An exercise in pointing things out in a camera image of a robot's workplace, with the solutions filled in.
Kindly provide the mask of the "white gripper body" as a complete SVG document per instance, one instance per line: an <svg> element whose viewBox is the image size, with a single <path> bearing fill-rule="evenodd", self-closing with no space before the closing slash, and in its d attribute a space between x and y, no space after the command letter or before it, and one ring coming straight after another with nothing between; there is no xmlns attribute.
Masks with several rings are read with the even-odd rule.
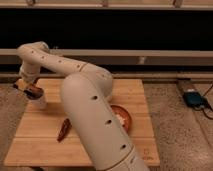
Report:
<svg viewBox="0 0 213 171"><path fill-rule="evenodd" d="M39 69L33 67L21 67L19 75L27 84L33 84L39 76Z"/></svg>

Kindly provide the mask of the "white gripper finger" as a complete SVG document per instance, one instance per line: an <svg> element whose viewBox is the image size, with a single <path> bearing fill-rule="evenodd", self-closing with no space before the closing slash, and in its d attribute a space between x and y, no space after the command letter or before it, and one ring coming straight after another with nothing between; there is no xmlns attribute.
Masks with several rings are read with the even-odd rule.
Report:
<svg viewBox="0 0 213 171"><path fill-rule="evenodd" d="M31 99L39 99L42 97L43 93L43 89L35 85L29 85L26 89L26 94Z"/></svg>
<svg viewBox="0 0 213 171"><path fill-rule="evenodd" d="M22 79L18 79L14 84L13 87L20 90L20 91L24 91L27 87L27 84L22 80Z"/></svg>

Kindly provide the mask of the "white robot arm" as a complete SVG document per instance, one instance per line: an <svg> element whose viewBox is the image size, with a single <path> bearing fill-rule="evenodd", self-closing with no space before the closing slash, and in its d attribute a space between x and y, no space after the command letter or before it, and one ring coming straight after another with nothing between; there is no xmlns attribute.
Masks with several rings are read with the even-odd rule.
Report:
<svg viewBox="0 0 213 171"><path fill-rule="evenodd" d="M54 55L44 42L20 45L17 56L25 85L34 83L42 67L64 77L60 87L64 112L96 171L150 171L108 102L113 90L108 70Z"/></svg>

